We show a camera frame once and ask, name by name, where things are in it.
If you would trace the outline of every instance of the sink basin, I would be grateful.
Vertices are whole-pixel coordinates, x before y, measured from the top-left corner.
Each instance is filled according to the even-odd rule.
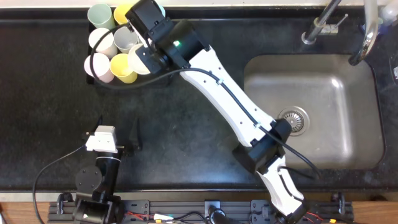
[[[368,169],[384,155],[370,66],[349,55],[262,55],[244,69],[244,91],[292,125],[287,144],[322,169]],[[307,167],[286,150],[287,165]]]

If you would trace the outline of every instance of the green light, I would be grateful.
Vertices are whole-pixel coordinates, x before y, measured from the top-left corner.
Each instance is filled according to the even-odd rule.
[[[174,44],[174,46],[178,47],[181,43],[178,40],[176,40],[173,42],[173,44]]]

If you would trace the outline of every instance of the black countertop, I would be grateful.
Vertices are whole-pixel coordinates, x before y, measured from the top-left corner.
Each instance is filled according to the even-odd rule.
[[[347,10],[339,9],[331,21]],[[356,51],[363,39],[358,29],[363,13],[349,11],[337,36],[320,37],[312,46],[304,45],[300,36],[319,9],[173,9],[169,15],[192,19],[242,86],[245,65],[258,55]],[[84,14],[6,11],[0,17],[1,191],[31,190],[38,171],[81,146],[81,134],[101,114],[105,124],[124,132],[135,116],[141,121],[144,150],[123,158],[117,191],[265,190],[259,178],[233,158],[238,141],[228,123],[181,77],[174,77],[167,88],[120,93],[86,84],[89,23]],[[395,27],[378,37],[366,59],[375,73],[386,145],[383,160],[369,170],[322,170],[324,179],[318,182],[293,176],[300,190],[398,189],[398,86],[392,71],[398,66],[397,39]],[[75,174],[95,157],[80,151],[53,165],[38,189],[75,189]]]

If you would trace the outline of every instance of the wooden surface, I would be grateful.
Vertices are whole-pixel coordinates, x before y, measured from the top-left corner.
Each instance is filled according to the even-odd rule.
[[[7,224],[39,223],[32,202],[2,202],[3,216]],[[40,215],[47,220],[48,202],[37,203]],[[398,223],[398,202],[353,202],[355,221],[358,223]]]

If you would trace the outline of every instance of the faucet handle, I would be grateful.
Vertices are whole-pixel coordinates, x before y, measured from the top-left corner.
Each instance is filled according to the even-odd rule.
[[[348,17],[348,14],[337,23],[337,24],[327,24],[319,33],[320,35],[336,35],[338,33],[338,26]]]

